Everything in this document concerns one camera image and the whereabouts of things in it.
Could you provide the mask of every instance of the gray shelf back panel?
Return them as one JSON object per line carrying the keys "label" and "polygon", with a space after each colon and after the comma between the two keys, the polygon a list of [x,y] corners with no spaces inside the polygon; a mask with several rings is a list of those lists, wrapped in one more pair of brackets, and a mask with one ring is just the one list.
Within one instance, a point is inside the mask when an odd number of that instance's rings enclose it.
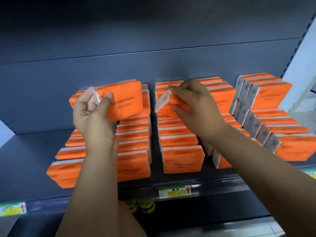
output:
{"label": "gray shelf back panel", "polygon": [[300,38],[316,0],[6,0],[0,63]]}
{"label": "gray shelf back panel", "polygon": [[[232,168],[216,170],[210,157],[206,156],[200,172],[164,174],[160,154],[157,123],[152,122],[152,164],[151,178],[121,182],[118,184],[119,199],[157,197],[158,187],[179,184],[200,184],[200,195],[208,195],[214,188],[226,192],[225,183],[238,178]],[[51,180],[46,171],[60,148],[64,147],[72,130],[46,131],[13,136],[0,148],[0,180],[3,190],[0,203],[34,201],[68,197],[73,189],[61,189]],[[295,166],[315,167],[316,155],[307,162],[296,162]]]}
{"label": "gray shelf back panel", "polygon": [[0,65],[2,118],[17,134],[73,128],[69,97],[83,87],[126,79],[156,81],[240,74],[283,74],[302,39],[218,45]]}

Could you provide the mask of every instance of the store shelf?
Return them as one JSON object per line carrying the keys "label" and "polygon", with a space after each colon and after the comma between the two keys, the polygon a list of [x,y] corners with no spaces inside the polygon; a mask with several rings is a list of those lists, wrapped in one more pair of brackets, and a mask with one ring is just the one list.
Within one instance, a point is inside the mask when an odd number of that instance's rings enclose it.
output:
{"label": "store shelf", "polygon": [[[159,200],[159,187],[189,184],[192,196],[204,196],[248,190],[234,169],[216,170],[211,158],[206,156],[201,172],[164,174],[159,151],[156,121],[152,122],[151,178],[118,184],[121,200],[153,198]],[[55,154],[63,147],[72,130],[49,131],[16,135],[1,149],[0,179],[2,194],[0,203],[35,201],[71,196],[73,189],[61,189],[46,171]],[[293,163],[299,169],[316,167],[316,156],[307,162]]]}

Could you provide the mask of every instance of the price tag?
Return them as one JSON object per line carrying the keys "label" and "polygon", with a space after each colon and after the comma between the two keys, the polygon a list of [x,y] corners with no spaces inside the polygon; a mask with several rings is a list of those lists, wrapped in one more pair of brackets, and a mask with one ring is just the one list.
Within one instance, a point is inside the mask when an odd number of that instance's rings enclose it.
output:
{"label": "price tag", "polygon": [[0,205],[0,217],[9,215],[21,215],[26,214],[25,202],[10,203]]}
{"label": "price tag", "polygon": [[308,174],[310,177],[313,177],[316,179],[316,169],[307,169],[307,170],[302,170],[304,173]]}
{"label": "price tag", "polygon": [[177,185],[158,188],[160,199],[191,195],[190,185]]}

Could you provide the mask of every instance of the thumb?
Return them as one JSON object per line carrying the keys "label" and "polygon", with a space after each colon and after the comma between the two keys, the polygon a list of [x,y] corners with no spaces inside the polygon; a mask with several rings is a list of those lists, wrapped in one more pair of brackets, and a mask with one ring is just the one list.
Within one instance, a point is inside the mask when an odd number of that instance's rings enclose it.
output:
{"label": "thumb", "polygon": [[109,107],[111,106],[112,100],[113,100],[113,93],[112,92],[107,93],[102,98],[100,103],[96,106],[94,111],[100,114],[101,116],[106,117],[107,111]]}
{"label": "thumb", "polygon": [[188,120],[188,112],[183,110],[181,107],[174,106],[173,110],[176,112],[176,114],[179,116],[180,120],[185,124]]}

